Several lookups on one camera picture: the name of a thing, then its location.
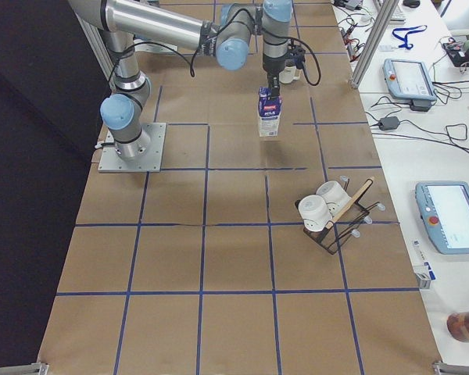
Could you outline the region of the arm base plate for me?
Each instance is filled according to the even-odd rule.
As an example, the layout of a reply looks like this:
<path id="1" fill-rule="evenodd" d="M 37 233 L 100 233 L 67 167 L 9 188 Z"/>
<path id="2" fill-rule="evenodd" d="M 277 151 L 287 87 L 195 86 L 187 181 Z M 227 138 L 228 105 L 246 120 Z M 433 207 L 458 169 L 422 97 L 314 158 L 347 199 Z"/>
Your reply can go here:
<path id="1" fill-rule="evenodd" d="M 166 123 L 144 123 L 140 138 L 129 144 L 115 142 L 107 131 L 98 171 L 101 173 L 158 173 L 161 170 Z"/>

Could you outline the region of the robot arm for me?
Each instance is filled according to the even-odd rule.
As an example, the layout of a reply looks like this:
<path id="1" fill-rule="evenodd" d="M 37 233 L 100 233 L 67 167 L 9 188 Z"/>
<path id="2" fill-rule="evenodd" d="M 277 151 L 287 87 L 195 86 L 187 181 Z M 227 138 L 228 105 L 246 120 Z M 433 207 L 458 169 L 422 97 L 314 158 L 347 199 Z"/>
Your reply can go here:
<path id="1" fill-rule="evenodd" d="M 294 47 L 288 36 L 290 1 L 226 4 L 220 23 L 150 5 L 144 1 L 72 1 L 71 9 L 97 27 L 113 68 L 109 76 L 115 92 L 102 101 L 100 114 L 113 137 L 113 153 L 124 162 L 150 154 L 157 137 L 141 124 L 140 115 L 151 94 L 151 82 L 139 69 L 135 49 L 153 45 L 176 53 L 186 48 L 195 55 L 211 55 L 226 70 L 245 65 L 251 38 L 263 38 L 263 70 L 267 86 L 260 94 L 281 102 L 280 74 Z"/>

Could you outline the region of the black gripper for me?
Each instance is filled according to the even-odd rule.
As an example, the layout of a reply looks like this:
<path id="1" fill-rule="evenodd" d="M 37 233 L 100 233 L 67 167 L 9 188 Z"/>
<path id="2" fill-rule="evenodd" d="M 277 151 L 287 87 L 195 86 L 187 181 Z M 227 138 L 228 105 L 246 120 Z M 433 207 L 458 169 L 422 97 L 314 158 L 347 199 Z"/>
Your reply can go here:
<path id="1" fill-rule="evenodd" d="M 298 70 L 302 70 L 304 55 L 304 48 L 301 45 L 288 42 L 279 45 L 263 43 L 263 69 L 267 73 L 267 86 L 272 98 L 280 96 L 279 73 L 286 66 L 296 66 Z"/>

